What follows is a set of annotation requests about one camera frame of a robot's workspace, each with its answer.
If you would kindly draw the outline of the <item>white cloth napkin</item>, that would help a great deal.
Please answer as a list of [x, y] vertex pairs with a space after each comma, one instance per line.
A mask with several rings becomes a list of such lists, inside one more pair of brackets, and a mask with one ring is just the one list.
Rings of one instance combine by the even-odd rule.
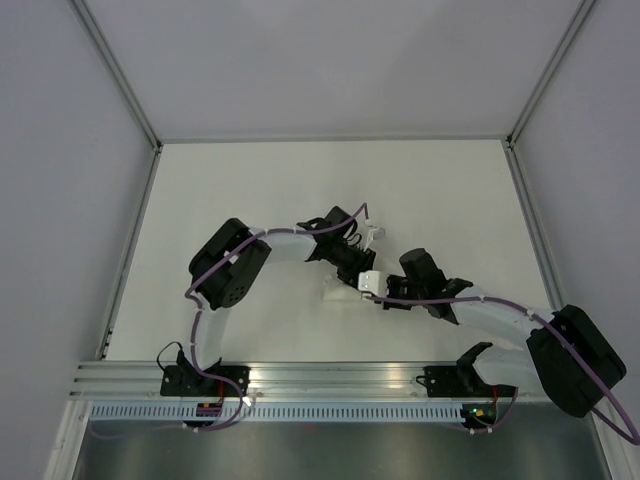
[[321, 298], [325, 302], [358, 302], [363, 299], [359, 290], [343, 283], [333, 275], [324, 277]]

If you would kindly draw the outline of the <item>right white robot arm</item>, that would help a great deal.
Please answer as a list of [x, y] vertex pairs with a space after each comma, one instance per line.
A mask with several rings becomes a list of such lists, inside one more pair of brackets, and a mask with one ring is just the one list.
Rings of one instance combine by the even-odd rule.
[[626, 375], [610, 343], [581, 308], [534, 309], [499, 299], [472, 282], [449, 278], [424, 249], [399, 259], [402, 275], [375, 275], [371, 292], [384, 308], [420, 306], [435, 318], [508, 343], [478, 343], [457, 361], [459, 388], [478, 395], [503, 385], [544, 394], [563, 412], [584, 417]]

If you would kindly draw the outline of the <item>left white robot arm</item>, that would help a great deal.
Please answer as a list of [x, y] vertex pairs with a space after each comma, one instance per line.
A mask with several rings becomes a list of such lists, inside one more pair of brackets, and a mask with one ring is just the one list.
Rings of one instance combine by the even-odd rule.
[[366, 204], [353, 214], [334, 206], [323, 217], [291, 227], [260, 229], [237, 218], [225, 221], [188, 266], [191, 284], [184, 297], [195, 304], [196, 314], [185, 355], [191, 364], [184, 372], [184, 385], [198, 396], [216, 389], [217, 370], [201, 362], [198, 355], [202, 317], [207, 312], [229, 310], [243, 300], [267, 264], [325, 261], [335, 267], [340, 282], [355, 288], [359, 275], [372, 269], [376, 259], [370, 246], [352, 240], [359, 233], [359, 215], [369, 215]]

